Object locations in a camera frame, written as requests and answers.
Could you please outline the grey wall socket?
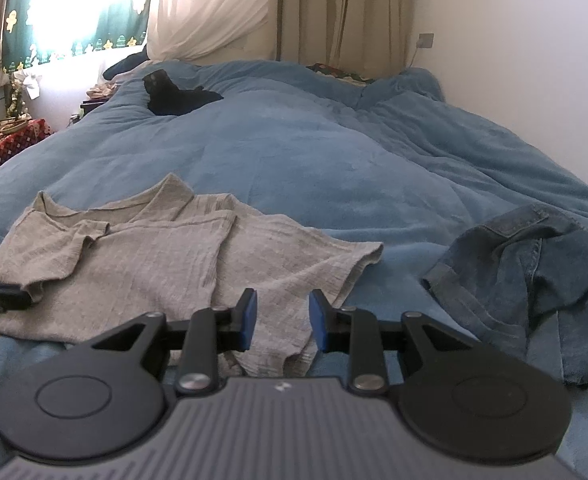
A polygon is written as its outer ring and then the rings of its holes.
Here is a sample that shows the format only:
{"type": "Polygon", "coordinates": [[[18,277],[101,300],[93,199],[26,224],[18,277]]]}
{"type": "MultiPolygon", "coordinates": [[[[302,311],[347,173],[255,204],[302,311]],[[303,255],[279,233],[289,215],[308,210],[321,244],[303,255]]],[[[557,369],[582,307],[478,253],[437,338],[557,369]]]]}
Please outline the grey wall socket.
{"type": "Polygon", "coordinates": [[[432,32],[422,32],[417,37],[416,47],[418,49],[431,49],[434,44],[435,35],[432,32]]]}

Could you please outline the black cat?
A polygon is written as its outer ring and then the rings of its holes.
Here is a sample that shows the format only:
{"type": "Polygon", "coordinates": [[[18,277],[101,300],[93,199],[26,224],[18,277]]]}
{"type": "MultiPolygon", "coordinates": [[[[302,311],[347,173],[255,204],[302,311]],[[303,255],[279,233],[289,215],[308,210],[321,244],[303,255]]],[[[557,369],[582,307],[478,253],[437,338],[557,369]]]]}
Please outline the black cat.
{"type": "Polygon", "coordinates": [[[149,95],[147,108],[156,116],[181,116],[223,99],[221,94],[198,86],[181,90],[164,70],[155,70],[143,77],[149,95]]]}

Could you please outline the grey knit polo shirt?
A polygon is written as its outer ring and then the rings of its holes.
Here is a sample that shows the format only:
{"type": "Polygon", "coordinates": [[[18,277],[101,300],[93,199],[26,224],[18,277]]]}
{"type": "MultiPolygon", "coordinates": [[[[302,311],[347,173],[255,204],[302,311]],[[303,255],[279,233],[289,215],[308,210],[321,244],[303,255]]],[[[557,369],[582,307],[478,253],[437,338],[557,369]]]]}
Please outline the grey knit polo shirt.
{"type": "Polygon", "coordinates": [[[315,358],[308,296],[340,306],[379,242],[345,242],[230,194],[195,194],[168,176],[148,190],[75,211],[39,194],[0,245],[0,281],[32,307],[0,317],[0,334],[77,344],[145,312],[171,321],[236,304],[251,288],[251,348],[229,353],[224,374],[301,376],[315,358]]]}

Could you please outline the red patterned tablecloth table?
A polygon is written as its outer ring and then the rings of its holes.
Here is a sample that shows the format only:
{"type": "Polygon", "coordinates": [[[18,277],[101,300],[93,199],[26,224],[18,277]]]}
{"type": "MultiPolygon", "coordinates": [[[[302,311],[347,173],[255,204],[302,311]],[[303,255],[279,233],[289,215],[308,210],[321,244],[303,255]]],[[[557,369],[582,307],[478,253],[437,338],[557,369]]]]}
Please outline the red patterned tablecloth table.
{"type": "Polygon", "coordinates": [[[30,119],[15,132],[0,140],[0,167],[26,148],[48,138],[54,130],[44,119],[30,119]]]}

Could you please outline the beige drape curtain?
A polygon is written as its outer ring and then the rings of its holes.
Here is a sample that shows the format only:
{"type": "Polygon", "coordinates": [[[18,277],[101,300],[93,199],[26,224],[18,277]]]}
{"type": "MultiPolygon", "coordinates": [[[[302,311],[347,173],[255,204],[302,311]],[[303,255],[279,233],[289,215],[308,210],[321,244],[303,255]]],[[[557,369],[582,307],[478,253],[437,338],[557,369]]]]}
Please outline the beige drape curtain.
{"type": "Polygon", "coordinates": [[[399,73],[409,55],[414,0],[275,0],[275,56],[367,78],[399,73]]]}

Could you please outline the blue plush duvet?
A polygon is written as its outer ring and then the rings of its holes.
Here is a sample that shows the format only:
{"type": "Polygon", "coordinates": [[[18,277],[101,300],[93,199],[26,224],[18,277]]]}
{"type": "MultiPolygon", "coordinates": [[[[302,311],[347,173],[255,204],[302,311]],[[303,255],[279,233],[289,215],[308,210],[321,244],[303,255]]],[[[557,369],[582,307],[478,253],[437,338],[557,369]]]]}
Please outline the blue plush duvet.
{"type": "MultiPolygon", "coordinates": [[[[379,321],[389,388],[348,356],[301,376],[224,374],[177,393],[175,322],[145,312],[68,344],[0,334],[0,479],[588,479],[588,385],[485,344],[422,278],[464,232],[520,207],[588,228],[588,185],[449,105],[426,70],[356,87],[306,67],[151,66],[0,167],[0,245],[36,196],[100,208],[175,176],[345,242],[379,242],[345,301],[379,321]],[[148,108],[143,77],[223,99],[148,108]]],[[[7,311],[4,314],[22,311],[7,311]]]]}

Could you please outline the green window curtain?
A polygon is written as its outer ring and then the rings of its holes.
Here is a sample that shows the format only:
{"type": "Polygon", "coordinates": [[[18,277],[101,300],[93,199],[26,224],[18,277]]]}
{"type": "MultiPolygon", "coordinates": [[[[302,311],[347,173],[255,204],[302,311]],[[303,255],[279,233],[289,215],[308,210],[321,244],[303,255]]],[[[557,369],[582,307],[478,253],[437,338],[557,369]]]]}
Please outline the green window curtain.
{"type": "Polygon", "coordinates": [[[149,0],[6,0],[2,67],[141,46],[148,20],[149,0]]]}

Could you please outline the blue denim garment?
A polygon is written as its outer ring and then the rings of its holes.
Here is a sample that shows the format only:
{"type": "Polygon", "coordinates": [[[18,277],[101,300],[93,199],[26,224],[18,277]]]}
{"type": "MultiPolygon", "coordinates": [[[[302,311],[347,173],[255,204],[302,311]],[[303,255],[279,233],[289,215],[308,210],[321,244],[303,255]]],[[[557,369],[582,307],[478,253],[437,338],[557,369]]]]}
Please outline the blue denim garment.
{"type": "Polygon", "coordinates": [[[588,228],[531,204],[461,234],[422,282],[480,341],[588,385],[588,228]]]}

